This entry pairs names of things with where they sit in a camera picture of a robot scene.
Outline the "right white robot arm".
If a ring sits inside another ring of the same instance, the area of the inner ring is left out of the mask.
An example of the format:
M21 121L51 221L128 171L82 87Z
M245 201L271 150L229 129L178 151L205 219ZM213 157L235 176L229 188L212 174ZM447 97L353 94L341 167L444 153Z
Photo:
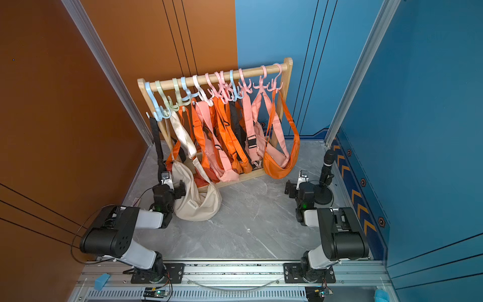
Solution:
M369 244L351 207L334 208L335 196L324 182L288 181L284 193L296 201L296 220L319 230L320 244L306 251L294 279L307 283L333 282L332 267L341 260L369 256Z

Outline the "orange crescent bag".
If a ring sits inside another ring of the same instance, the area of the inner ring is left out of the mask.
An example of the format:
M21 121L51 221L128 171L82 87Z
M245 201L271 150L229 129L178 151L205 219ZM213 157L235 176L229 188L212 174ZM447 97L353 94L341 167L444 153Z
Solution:
M282 105L283 112L286 115L288 123L294 133L293 147L291 153L289 154L284 140L284 132L281 127L280 118L276 112L276 105L273 105L276 95L277 93L273 92L272 101L269 102L269 104L271 105L271 109L269 112L269 123L266 132L267 135L265 140L263 164L264 171L267 175L274 179L282 179L292 171L297 163L301 139L294 123L293 117L291 116L290 111L286 105L283 94L278 93L278 104ZM275 135L275 137L277 138L279 145L282 148L281 152L269 142L268 136L270 133Z

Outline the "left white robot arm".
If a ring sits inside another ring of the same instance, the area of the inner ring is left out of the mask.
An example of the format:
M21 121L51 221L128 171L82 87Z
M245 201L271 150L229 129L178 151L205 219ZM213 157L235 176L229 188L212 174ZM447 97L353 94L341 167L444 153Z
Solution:
M148 210L135 206L109 205L99 211L79 248L84 254L108 256L130 268L123 274L132 276L132 283L162 283L169 271L162 254L147 249L133 238L136 229L165 229L170 224L175 201L186 196L186 185L167 183L153 187L154 202Z

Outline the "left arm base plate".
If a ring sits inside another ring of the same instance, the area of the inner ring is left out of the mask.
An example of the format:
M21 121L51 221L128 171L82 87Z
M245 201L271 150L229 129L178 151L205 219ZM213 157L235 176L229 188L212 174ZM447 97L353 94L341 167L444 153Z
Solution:
M184 263L164 263L161 269L141 270L135 268L130 283L132 284L181 284L184 275Z

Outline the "pink waist bag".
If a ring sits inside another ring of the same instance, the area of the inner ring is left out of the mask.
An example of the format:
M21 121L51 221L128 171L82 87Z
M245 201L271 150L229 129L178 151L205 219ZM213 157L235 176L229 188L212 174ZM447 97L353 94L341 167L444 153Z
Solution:
M290 154L287 150L287 146L284 139L284 133L281 126L280 118L277 113L274 113L272 120L272 130L275 137L278 139L282 151L278 151L270 143L267 143L265 139L265 132L263 131L260 123L258 122L259 110L261 106L261 100L264 100L267 107L267 112L271 114L271 109L274 108L272 100L267 95L264 88L259 88L259 91L254 99L253 103L246 103L244 106L248 106L248 112L244 113L245 126L247 131L247 146L245 150L249 153L250 162L255 164L262 160L266 151L275 160L275 162L281 168L285 168L290 160Z
M252 104L250 91L242 89L242 108L247 138L245 140L245 151L250 157L250 162L255 167L262 167L265 152L263 131L258 122L259 106Z

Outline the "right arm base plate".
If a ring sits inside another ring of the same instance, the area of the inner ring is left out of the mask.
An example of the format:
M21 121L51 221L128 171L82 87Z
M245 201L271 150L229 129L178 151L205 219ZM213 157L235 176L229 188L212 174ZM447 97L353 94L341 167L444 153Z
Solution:
M335 273L329 269L302 268L300 263L284 263L284 280L288 284L296 283L336 283Z

